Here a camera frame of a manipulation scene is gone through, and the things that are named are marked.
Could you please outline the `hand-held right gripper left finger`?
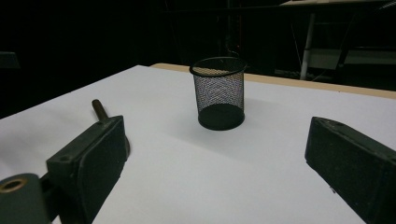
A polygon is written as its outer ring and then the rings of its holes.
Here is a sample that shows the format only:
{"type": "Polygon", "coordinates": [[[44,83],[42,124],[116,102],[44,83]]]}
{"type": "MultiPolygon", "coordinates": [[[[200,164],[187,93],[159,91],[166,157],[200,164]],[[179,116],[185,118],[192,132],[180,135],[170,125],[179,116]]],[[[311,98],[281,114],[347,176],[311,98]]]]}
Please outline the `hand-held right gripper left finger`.
{"type": "Polygon", "coordinates": [[[49,158],[49,182],[63,198],[62,223],[92,224],[127,159],[122,116],[94,123],[49,158]]]}

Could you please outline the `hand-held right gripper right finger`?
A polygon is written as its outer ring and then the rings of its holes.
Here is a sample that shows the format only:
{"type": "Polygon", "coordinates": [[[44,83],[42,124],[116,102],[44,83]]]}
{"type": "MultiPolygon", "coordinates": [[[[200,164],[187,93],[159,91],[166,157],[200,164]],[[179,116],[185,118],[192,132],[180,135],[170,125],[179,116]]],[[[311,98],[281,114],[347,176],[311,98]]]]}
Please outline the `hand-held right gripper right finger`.
{"type": "Polygon", "coordinates": [[[306,163],[366,224],[396,224],[396,151],[331,119],[311,119],[306,163]]]}

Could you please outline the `black mesh pen holder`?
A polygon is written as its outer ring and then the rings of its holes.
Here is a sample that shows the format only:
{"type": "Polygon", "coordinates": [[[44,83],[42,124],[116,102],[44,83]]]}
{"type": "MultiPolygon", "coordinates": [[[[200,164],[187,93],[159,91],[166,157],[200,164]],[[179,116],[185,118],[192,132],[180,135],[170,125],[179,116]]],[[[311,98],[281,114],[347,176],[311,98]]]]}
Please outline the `black mesh pen holder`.
{"type": "Polygon", "coordinates": [[[247,63],[235,57],[212,57],[194,63],[199,123],[213,131],[236,128],[245,119],[244,72],[247,63]]]}

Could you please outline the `white table mat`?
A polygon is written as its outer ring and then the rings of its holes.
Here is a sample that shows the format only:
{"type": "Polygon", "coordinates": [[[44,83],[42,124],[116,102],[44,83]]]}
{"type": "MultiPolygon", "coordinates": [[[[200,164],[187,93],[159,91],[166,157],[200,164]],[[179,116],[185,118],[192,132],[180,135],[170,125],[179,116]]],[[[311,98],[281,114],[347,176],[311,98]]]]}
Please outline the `white table mat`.
{"type": "Polygon", "coordinates": [[[310,120],[345,123],[396,149],[396,91],[249,75],[245,121],[197,120],[183,66],[135,66],[0,119],[0,180],[42,175],[95,122],[92,101],[123,115],[132,145],[95,224],[362,224],[305,162],[310,120]]]}

